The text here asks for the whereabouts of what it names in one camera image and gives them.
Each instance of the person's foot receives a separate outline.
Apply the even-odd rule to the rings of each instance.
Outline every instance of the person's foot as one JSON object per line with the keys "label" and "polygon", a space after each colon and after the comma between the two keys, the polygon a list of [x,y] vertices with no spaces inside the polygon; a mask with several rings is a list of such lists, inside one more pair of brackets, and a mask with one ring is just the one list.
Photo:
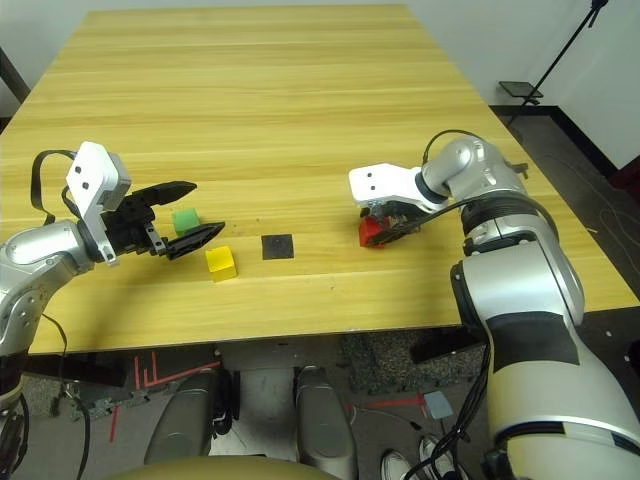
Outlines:
{"label": "person's foot", "polygon": [[400,452],[390,450],[382,456],[380,463],[380,477],[382,480],[404,480],[404,475],[411,469],[411,465]]}
{"label": "person's foot", "polygon": [[[433,435],[427,435],[420,440],[419,454],[420,461],[424,461],[431,456],[431,453],[436,448],[436,444],[438,443],[438,438]],[[447,473],[452,472],[455,474],[455,468],[453,466],[453,459],[451,458],[451,453],[446,452],[444,455],[441,455],[435,462],[435,468],[438,470],[438,473],[441,477],[444,477]],[[429,465],[424,468],[424,473],[427,475],[429,480],[436,480],[438,477],[435,472],[432,470],[433,465]],[[462,474],[462,480],[469,480],[467,473],[464,471],[462,467],[460,467],[460,473]]]}

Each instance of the black strap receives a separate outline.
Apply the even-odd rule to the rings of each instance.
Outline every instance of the black strap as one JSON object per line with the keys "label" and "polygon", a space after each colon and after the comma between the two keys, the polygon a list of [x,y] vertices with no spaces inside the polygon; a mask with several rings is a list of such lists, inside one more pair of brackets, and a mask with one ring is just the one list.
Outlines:
{"label": "black strap", "polygon": [[76,218],[80,218],[80,210],[78,210],[78,206],[73,203],[73,201],[69,197],[67,197],[67,193],[69,193],[69,185],[62,189],[62,193],[60,194],[60,196],[62,197],[62,201],[67,206],[69,211],[73,213]]}
{"label": "black strap", "polygon": [[[47,214],[44,225],[49,225],[50,223],[56,221],[56,216],[45,209],[42,205],[42,185],[40,182],[40,169],[42,168],[42,162],[44,162],[44,159],[49,155],[53,154],[64,155],[65,157],[69,157],[71,160],[73,160],[76,156],[76,152],[72,152],[71,150],[45,150],[44,152],[40,152],[38,155],[36,155],[36,158],[33,160],[33,166],[31,167],[31,205],[33,205],[33,208],[35,208],[36,210],[40,210],[41,212]],[[63,201],[65,198],[66,193],[64,193],[63,190]],[[77,212],[78,209],[76,208],[75,212],[73,210],[71,211],[74,215],[76,215],[75,212]]]}

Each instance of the yellow cube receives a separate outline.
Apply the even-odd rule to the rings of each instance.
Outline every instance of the yellow cube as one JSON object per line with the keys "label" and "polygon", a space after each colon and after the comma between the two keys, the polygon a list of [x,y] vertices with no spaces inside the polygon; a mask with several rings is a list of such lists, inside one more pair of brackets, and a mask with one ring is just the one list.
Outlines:
{"label": "yellow cube", "polygon": [[218,247],[205,252],[207,265],[214,282],[222,282],[238,275],[229,247]]}

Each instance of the wall baseboard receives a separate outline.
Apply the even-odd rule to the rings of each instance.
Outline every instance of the wall baseboard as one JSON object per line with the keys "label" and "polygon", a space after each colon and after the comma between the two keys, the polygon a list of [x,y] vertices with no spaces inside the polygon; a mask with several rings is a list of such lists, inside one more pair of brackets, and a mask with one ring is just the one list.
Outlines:
{"label": "wall baseboard", "polygon": [[591,141],[589,137],[575,124],[569,116],[557,105],[541,105],[538,107],[519,105],[491,105],[491,110],[496,115],[518,116],[548,116],[571,139],[571,141],[584,153],[594,167],[607,179],[618,172],[618,168],[611,160]]}

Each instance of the black square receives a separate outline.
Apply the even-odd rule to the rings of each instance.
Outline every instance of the black square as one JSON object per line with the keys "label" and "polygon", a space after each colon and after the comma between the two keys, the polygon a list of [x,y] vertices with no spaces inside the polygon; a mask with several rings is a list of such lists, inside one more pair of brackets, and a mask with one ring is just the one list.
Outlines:
{"label": "black square", "polygon": [[279,258],[293,258],[293,237],[285,235],[262,236],[262,259],[276,260]]}

